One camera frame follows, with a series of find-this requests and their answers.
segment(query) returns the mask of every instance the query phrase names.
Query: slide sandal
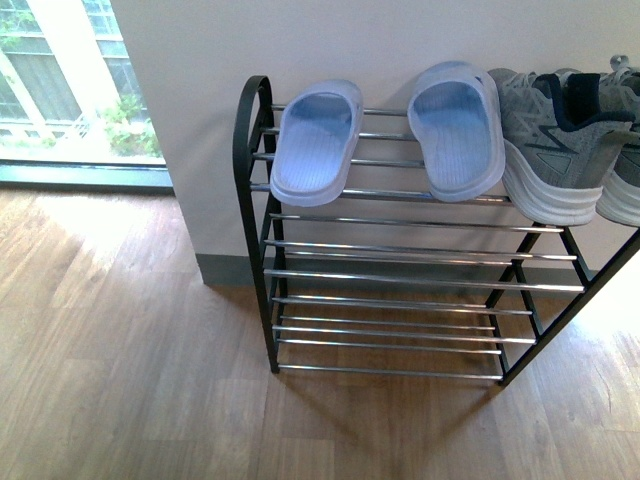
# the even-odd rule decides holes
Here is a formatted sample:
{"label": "slide sandal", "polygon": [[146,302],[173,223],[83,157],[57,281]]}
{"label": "slide sandal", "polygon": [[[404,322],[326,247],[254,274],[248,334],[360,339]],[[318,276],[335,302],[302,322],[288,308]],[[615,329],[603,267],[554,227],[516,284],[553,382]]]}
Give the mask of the slide sandal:
{"label": "slide sandal", "polygon": [[271,192],[283,203],[323,205],[344,189],[362,125],[362,93],[347,80],[313,84],[280,122]]}
{"label": "slide sandal", "polygon": [[485,71],[466,62],[429,68],[416,81],[407,116],[436,199],[470,200],[501,179],[500,104]]}

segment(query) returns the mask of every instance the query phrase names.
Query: shoe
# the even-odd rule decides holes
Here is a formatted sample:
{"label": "shoe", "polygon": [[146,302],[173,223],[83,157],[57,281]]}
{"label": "shoe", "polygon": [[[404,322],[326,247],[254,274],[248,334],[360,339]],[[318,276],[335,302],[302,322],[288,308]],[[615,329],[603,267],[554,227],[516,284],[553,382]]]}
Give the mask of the shoe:
{"label": "shoe", "polygon": [[498,86],[506,146],[504,186],[522,214],[549,225],[582,225],[595,216],[634,115],[602,112],[600,76],[489,72]]}
{"label": "shoe", "polygon": [[[600,79],[603,110],[629,110],[636,116],[632,132],[640,133],[640,71],[629,67],[626,56],[611,59],[613,72]],[[626,143],[604,184],[596,211],[623,225],[640,227],[640,135]]]}
{"label": "shoe", "polygon": [[362,93],[347,80],[313,84],[282,113],[270,188],[288,205],[312,207],[344,189],[362,126]]}
{"label": "shoe", "polygon": [[485,71],[465,62],[429,68],[416,81],[407,117],[436,199],[469,200],[502,177],[498,91]]}

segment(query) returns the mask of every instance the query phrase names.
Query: sneaker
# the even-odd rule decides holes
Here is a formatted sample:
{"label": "sneaker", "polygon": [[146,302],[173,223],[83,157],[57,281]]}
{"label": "sneaker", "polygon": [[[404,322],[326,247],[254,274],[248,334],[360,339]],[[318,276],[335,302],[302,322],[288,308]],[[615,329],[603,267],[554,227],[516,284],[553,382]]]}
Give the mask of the sneaker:
{"label": "sneaker", "polygon": [[[613,72],[600,79],[600,104],[603,110],[634,113],[631,130],[640,133],[640,71],[628,65],[625,56],[611,59]],[[640,135],[622,147],[596,211],[614,222],[640,227]]]}
{"label": "sneaker", "polygon": [[539,223],[582,225],[611,173],[634,115],[601,112],[600,76],[574,74],[563,90],[558,75],[497,69],[505,142],[504,186],[522,214]]}

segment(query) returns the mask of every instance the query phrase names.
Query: floor plank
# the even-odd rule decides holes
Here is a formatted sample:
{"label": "floor plank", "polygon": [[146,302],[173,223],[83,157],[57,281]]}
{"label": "floor plank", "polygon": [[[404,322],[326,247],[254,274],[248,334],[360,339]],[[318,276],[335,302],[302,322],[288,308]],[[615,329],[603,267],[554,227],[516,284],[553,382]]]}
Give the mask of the floor plank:
{"label": "floor plank", "polygon": [[640,478],[640,258],[500,389],[271,374],[253,289],[202,284],[171,197],[0,191],[0,248],[0,479]]}

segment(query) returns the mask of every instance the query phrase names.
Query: shoe rack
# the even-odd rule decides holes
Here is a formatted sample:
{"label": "shoe rack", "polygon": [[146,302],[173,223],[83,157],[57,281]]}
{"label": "shoe rack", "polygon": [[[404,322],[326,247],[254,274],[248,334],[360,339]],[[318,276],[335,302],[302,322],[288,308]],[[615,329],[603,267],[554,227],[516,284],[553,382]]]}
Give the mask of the shoe rack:
{"label": "shoe rack", "polygon": [[[283,109],[283,105],[273,104],[269,79],[251,77],[240,98],[233,137],[235,184],[267,356],[274,373],[290,369],[338,371],[447,377],[507,385],[640,249],[639,229],[593,274],[570,228],[531,224],[524,217],[522,225],[502,225],[352,216],[347,210],[339,216],[327,216],[314,213],[314,208],[306,208],[302,214],[289,214],[286,209],[283,212],[268,184],[277,148],[275,120]],[[406,113],[365,109],[365,116],[379,117],[382,122],[390,116],[402,115]],[[399,134],[360,134],[360,142],[379,140],[406,142],[412,138]],[[397,168],[418,168],[424,175],[424,167],[419,163],[407,159],[353,160],[352,166],[388,169],[389,176]],[[346,188],[340,200],[347,205],[366,200],[443,208],[428,192],[395,189]],[[465,210],[513,208],[508,197],[496,195],[455,205],[454,208]],[[322,223],[328,230],[344,224],[361,229],[374,226],[419,229],[425,239],[430,238],[429,232],[442,229],[468,231],[470,235],[490,232],[515,236],[511,244],[518,247],[510,252],[497,252],[389,246],[375,244],[375,237],[369,245],[336,244],[323,239],[298,241],[285,235],[287,225],[293,223]],[[536,253],[534,246],[544,236],[555,236],[566,254]],[[315,260],[314,268],[301,268],[305,263],[300,259],[308,258]],[[571,268],[564,271],[575,272],[575,282],[559,285],[553,281],[528,281],[530,265],[540,260],[570,264]],[[430,269],[449,265],[455,271],[461,264],[465,273],[460,278],[404,274],[411,271],[410,267]],[[388,273],[380,265],[403,267],[389,268],[392,273]],[[479,275],[469,275],[470,271]],[[345,283],[353,287],[362,283],[369,288],[366,292],[362,290],[363,295],[344,296],[341,292],[345,291]],[[406,298],[402,293],[388,295],[390,289],[403,292],[405,287],[411,292]],[[424,289],[423,296],[416,294],[420,289]],[[434,289],[470,289],[481,292],[482,301],[469,303],[464,296],[460,301],[451,301],[450,296],[446,301],[434,296],[432,301],[429,292]],[[539,299],[549,295],[563,295],[566,304],[551,318],[543,318]],[[509,299],[507,306],[503,306],[506,299]],[[519,307],[512,306],[514,301]],[[339,313],[333,315],[333,309]],[[512,333],[515,322],[519,322],[517,334]],[[341,355],[340,351],[358,353]],[[389,351],[393,355],[406,353],[407,360],[400,367],[389,367],[375,359],[376,352]],[[423,361],[434,356],[444,358],[435,362],[436,368]],[[349,363],[353,359],[360,361]]]}

